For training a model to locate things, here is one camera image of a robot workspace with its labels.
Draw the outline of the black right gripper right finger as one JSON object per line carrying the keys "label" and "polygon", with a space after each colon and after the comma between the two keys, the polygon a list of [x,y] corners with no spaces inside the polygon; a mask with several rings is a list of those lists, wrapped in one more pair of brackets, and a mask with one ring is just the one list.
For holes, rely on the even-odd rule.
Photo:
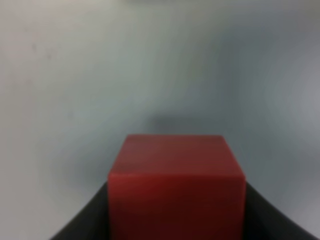
{"label": "black right gripper right finger", "polygon": [[317,240],[246,184],[244,240]]}

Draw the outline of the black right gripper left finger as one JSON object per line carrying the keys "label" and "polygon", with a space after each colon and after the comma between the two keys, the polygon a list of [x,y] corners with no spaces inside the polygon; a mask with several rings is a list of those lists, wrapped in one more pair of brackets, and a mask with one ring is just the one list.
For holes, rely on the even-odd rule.
{"label": "black right gripper left finger", "polygon": [[110,223],[107,183],[53,240],[109,240]]}

